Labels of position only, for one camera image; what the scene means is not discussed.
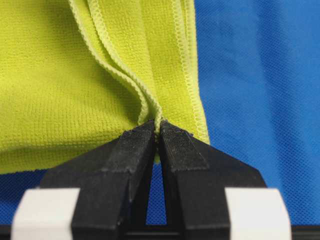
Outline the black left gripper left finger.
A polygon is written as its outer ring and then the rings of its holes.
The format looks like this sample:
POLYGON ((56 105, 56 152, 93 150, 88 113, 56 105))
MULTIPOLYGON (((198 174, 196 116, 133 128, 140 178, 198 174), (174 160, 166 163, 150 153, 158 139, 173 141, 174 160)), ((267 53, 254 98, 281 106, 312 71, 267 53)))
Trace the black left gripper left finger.
POLYGON ((71 229, 118 232, 146 223, 155 157, 155 124, 146 123, 45 173, 39 187, 79 188, 71 229))

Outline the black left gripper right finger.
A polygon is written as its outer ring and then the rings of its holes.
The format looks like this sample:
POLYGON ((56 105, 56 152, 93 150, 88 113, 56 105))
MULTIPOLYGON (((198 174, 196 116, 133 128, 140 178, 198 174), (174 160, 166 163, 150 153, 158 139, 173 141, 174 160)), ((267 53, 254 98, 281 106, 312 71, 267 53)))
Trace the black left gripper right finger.
POLYGON ((267 185, 260 172, 167 121, 160 125, 166 222, 182 232, 228 232, 225 187, 267 185))

